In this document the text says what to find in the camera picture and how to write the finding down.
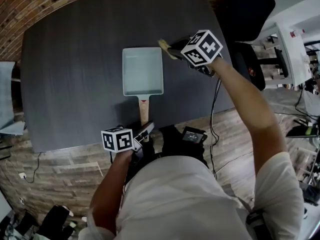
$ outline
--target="brick wall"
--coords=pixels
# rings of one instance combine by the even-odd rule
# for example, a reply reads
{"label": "brick wall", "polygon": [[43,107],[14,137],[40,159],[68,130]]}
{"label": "brick wall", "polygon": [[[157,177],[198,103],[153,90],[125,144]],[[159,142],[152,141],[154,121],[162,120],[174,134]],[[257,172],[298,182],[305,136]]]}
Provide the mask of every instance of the brick wall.
{"label": "brick wall", "polygon": [[[24,32],[44,16],[75,0],[0,0],[0,61],[20,62]],[[219,9],[223,0],[209,0]]]}

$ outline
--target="power outlet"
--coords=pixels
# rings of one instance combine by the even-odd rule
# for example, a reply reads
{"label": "power outlet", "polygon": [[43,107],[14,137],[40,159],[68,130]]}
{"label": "power outlet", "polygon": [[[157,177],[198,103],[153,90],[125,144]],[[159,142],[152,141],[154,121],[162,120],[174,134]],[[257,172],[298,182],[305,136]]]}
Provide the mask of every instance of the power outlet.
{"label": "power outlet", "polygon": [[27,175],[24,172],[19,173],[21,179],[25,179]]}

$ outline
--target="dark gray table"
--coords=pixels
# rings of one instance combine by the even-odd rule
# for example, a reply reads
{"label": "dark gray table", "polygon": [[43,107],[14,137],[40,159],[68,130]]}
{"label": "dark gray table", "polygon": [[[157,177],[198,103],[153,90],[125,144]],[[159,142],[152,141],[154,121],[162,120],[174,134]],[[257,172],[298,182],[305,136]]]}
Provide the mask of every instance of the dark gray table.
{"label": "dark gray table", "polygon": [[[139,120],[137,97],[125,97],[122,50],[157,47],[210,29],[229,52],[207,0],[78,0],[24,34],[21,91],[35,152],[101,141],[101,130]],[[162,53],[164,94],[150,97],[156,127],[208,116],[217,79]],[[215,112],[233,107],[221,86]]]}

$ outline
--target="wooden handle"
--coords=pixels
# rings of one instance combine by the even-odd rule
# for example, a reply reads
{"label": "wooden handle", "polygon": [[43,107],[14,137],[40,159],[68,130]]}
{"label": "wooden handle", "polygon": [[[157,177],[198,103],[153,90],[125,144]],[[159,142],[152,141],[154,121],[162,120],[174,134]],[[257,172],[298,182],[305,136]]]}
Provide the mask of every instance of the wooden handle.
{"label": "wooden handle", "polygon": [[[140,120],[141,126],[144,126],[149,122],[149,100],[139,100],[139,109],[140,109]],[[143,140],[144,142],[149,141],[149,137]]]}

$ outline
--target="white cube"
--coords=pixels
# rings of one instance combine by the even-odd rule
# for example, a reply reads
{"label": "white cube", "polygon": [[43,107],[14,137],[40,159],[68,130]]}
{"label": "white cube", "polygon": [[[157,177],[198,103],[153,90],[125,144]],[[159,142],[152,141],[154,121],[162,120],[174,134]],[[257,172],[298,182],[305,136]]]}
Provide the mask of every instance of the white cube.
{"label": "white cube", "polygon": [[134,148],[132,129],[111,128],[101,131],[103,148],[111,152],[122,152]]}
{"label": "white cube", "polygon": [[199,30],[181,53],[195,67],[210,64],[223,48],[210,30]]}

